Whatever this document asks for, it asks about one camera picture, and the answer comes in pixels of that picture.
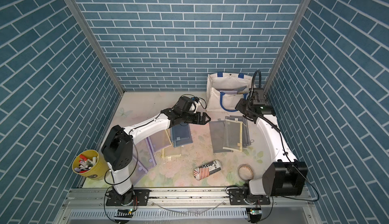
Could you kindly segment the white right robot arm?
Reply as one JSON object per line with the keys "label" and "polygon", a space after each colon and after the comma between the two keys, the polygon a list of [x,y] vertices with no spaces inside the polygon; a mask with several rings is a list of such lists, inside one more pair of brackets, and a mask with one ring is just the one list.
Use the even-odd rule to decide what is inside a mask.
{"label": "white right robot arm", "polygon": [[262,132],[271,157],[271,163],[262,177],[245,184],[248,194],[287,198],[301,195],[308,167],[288,147],[279,128],[275,110],[265,102],[263,89],[251,88],[247,97],[240,99],[235,109]]}

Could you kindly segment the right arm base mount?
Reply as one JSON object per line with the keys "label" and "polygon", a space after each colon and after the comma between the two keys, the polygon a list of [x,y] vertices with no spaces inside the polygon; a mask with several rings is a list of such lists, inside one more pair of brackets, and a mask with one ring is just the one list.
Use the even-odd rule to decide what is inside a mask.
{"label": "right arm base mount", "polygon": [[266,195],[252,195],[238,187],[226,188],[230,205],[270,205],[270,198]]}

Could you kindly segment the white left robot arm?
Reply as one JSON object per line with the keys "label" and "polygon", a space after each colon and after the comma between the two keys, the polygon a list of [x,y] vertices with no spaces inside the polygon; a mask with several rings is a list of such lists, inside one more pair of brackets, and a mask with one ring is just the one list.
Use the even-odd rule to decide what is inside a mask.
{"label": "white left robot arm", "polygon": [[211,118],[206,112],[201,113],[197,110],[199,104],[198,99],[181,96],[173,107],[162,110],[148,120],[127,127],[113,126],[101,147],[113,180],[107,184],[113,186],[120,196],[130,193],[133,189],[130,180],[133,173],[128,165],[133,159],[136,144],[157,132],[181,123],[206,125]]}

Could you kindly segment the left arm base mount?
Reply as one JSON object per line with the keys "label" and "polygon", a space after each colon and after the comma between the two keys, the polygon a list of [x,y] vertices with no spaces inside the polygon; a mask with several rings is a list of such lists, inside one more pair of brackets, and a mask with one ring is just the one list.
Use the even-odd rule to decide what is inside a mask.
{"label": "left arm base mount", "polygon": [[147,206],[150,196],[148,189],[130,189],[120,195],[115,189],[109,190],[106,194],[106,206]]}

